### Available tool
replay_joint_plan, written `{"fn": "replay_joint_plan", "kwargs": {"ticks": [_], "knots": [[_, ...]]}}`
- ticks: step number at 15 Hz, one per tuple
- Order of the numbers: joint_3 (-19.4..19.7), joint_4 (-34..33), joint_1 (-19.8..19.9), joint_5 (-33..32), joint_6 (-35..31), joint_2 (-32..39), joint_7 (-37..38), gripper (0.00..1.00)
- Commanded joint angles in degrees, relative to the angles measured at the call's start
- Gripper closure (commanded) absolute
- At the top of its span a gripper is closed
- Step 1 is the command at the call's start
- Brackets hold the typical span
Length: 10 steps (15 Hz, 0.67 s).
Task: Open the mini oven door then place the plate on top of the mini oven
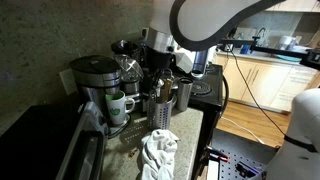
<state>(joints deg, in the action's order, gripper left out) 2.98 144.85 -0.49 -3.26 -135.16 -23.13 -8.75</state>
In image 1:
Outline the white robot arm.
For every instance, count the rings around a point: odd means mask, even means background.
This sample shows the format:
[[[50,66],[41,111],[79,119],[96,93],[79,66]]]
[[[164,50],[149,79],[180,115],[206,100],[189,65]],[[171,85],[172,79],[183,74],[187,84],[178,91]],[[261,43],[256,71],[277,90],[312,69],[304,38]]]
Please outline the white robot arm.
[[[171,40],[190,51],[207,50],[241,21],[284,0],[154,0],[147,45],[166,53]],[[320,89],[292,101],[283,145],[266,168],[250,180],[320,180]]]

